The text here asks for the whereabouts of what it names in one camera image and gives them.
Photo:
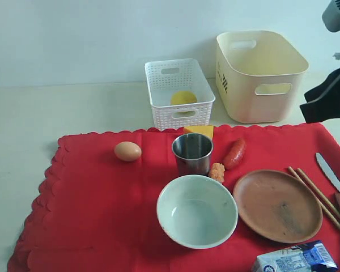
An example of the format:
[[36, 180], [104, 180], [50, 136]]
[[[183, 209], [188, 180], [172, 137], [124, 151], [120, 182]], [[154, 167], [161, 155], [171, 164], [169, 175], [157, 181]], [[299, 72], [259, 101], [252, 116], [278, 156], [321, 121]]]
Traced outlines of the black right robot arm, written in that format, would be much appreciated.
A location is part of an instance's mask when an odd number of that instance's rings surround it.
[[[330, 32], [340, 31], [340, 1], [330, 1], [322, 14], [322, 21]], [[308, 124], [340, 118], [340, 68], [332, 71], [318, 86], [304, 94], [306, 103], [300, 105]]]

